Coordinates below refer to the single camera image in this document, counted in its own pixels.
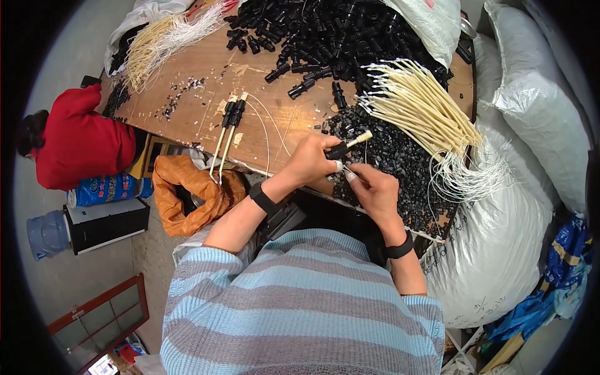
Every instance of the pile of black plastic fittings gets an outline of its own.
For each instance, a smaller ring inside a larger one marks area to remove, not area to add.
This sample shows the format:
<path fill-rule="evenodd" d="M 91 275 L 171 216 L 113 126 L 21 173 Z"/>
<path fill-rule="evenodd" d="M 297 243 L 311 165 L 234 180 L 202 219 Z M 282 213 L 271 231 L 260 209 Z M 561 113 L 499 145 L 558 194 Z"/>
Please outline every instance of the pile of black plastic fittings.
<path fill-rule="evenodd" d="M 274 44 L 281 43 L 277 66 L 265 80 L 271 83 L 290 70 L 304 73 L 303 82 L 288 92 L 292 99 L 324 77 L 355 82 L 357 92 L 370 91 L 373 80 L 361 66 L 381 59 L 416 60 L 446 90 L 452 74 L 431 57 L 402 16 L 380 0 L 251 0 L 225 21 L 232 28 L 227 32 L 230 50 L 245 53 L 249 46 L 254 54 L 261 48 L 274 52 Z M 256 38 L 244 29 L 253 29 Z"/>
<path fill-rule="evenodd" d="M 129 47 L 131 46 L 131 42 L 133 42 L 133 38 L 137 35 L 137 33 L 145 28 L 148 24 L 144 23 L 143 25 L 139 25 L 134 27 L 133 29 L 129 29 L 126 31 L 121 39 L 119 39 L 119 50 L 112 55 L 113 61 L 110 63 L 110 71 L 109 75 L 113 74 L 123 63 L 125 62 L 125 58 L 127 57 L 127 51 L 129 51 Z"/>
<path fill-rule="evenodd" d="M 131 98 L 129 94 L 129 90 L 125 85 L 125 80 L 122 79 L 113 88 L 113 91 L 110 92 L 109 99 L 106 102 L 106 106 L 102 111 L 102 115 L 104 117 L 112 118 L 114 120 L 119 120 L 121 122 L 127 123 L 127 118 L 123 119 L 120 117 L 115 117 L 115 111 L 120 108 L 120 106 L 128 101 Z"/>
<path fill-rule="evenodd" d="M 398 213 L 404 223 L 413 230 L 421 230 L 429 235 L 445 238 L 449 225 L 438 227 L 431 223 L 433 215 L 446 215 L 452 219 L 458 205 L 442 199 L 429 186 L 431 157 L 422 147 L 396 126 L 369 116 L 359 106 L 347 107 L 325 121 L 322 132 L 342 140 L 352 140 L 366 130 L 373 138 L 352 148 L 350 158 L 342 161 L 367 163 L 376 169 L 398 179 Z M 360 206 L 358 198 L 342 173 L 332 175 L 335 183 L 334 198 L 339 198 L 353 206 Z"/>

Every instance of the light blue striped sweater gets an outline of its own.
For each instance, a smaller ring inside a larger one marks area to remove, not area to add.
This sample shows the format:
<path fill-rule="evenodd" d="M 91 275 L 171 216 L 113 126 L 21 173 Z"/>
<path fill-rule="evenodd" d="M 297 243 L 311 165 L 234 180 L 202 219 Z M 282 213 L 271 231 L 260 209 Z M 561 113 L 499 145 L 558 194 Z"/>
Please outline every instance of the light blue striped sweater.
<path fill-rule="evenodd" d="M 169 288 L 160 355 L 168 374 L 439 374 L 439 302 L 401 297 L 365 245 L 327 229 L 288 232 L 246 269 L 189 251 Z"/>

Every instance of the wooden table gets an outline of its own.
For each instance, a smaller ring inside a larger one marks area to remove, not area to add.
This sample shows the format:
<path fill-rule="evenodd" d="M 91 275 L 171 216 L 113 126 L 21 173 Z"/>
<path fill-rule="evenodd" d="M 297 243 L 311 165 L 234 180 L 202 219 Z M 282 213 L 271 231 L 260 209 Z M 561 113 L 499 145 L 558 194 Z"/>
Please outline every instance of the wooden table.
<path fill-rule="evenodd" d="M 199 143 L 199 149 L 212 154 L 221 133 L 220 124 L 227 100 L 231 95 L 241 95 L 246 91 L 265 105 L 272 120 L 259 102 L 249 97 L 228 157 L 235 164 L 265 173 L 269 154 L 268 173 L 271 175 L 279 172 L 289 159 L 277 130 L 291 153 L 306 132 L 319 131 L 313 126 L 321 125 L 335 115 L 337 107 L 331 92 L 333 79 L 318 80 L 308 92 L 292 100 L 287 92 L 302 82 L 303 74 L 288 72 L 271 84 L 265 82 L 265 76 L 275 67 L 281 47 L 277 46 L 274 53 L 262 50 L 257 55 L 253 55 L 250 48 L 245 54 L 237 48 L 229 51 L 226 48 L 229 40 L 227 30 L 229 27 L 225 26 L 196 45 L 171 56 L 155 73 L 151 88 L 131 93 L 131 99 L 115 112 L 115 116 L 127 118 L 130 125 L 185 146 Z M 448 81 L 448 92 L 459 108 L 474 121 L 473 65 L 467 65 L 454 53 L 450 68 L 454 77 Z M 179 87 L 172 87 L 185 85 L 192 78 L 204 78 L 204 84 L 183 92 L 177 100 L 176 110 L 167 121 L 161 112 L 168 108 L 168 96 L 174 97 L 179 93 Z M 103 102 L 98 107 L 99 112 L 112 91 L 111 86 L 118 79 L 120 76 L 103 79 Z M 355 104 L 354 84 L 340 81 L 340 85 L 348 104 Z M 325 196 L 331 196 L 333 192 L 333 183 L 326 179 L 311 187 Z M 447 222 L 448 218 L 440 218 L 440 224 Z"/>

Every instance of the blue plastic bag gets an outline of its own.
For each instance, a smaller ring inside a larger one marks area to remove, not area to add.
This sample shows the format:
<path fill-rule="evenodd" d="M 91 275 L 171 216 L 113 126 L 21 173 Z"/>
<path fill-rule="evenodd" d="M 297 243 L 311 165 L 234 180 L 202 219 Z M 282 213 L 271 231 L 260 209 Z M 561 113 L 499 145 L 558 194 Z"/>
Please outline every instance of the blue plastic bag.
<path fill-rule="evenodd" d="M 493 342 L 508 340 L 519 332 L 523 333 L 523 339 L 527 341 L 553 312 L 554 291 L 544 296 L 544 291 L 539 290 L 528 296 L 504 317 L 484 325 L 484 331 L 488 339 Z"/>
<path fill-rule="evenodd" d="M 142 178 L 142 192 L 140 193 L 140 198 L 148 198 L 154 194 L 154 185 L 152 184 L 152 179 L 149 177 Z"/>
<path fill-rule="evenodd" d="M 560 228 L 550 246 L 544 270 L 546 281 L 556 289 L 568 289 L 573 284 L 581 284 L 583 275 L 575 269 L 586 247 L 586 240 L 586 224 L 577 216 Z"/>
<path fill-rule="evenodd" d="M 112 176 L 83 179 L 79 186 L 67 192 L 69 206 L 92 206 L 111 200 L 132 199 L 138 180 L 127 172 Z"/>

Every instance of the red jacket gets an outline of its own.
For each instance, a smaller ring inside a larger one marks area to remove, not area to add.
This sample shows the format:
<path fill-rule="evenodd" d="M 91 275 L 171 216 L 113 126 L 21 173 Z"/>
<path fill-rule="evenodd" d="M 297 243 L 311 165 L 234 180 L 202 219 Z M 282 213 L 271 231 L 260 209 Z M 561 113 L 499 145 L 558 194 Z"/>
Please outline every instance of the red jacket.
<path fill-rule="evenodd" d="M 99 84 L 68 89 L 54 101 L 42 134 L 46 142 L 31 152 L 46 189 L 68 191 L 81 179 L 114 175 L 133 161 L 133 129 L 94 111 L 101 90 Z"/>

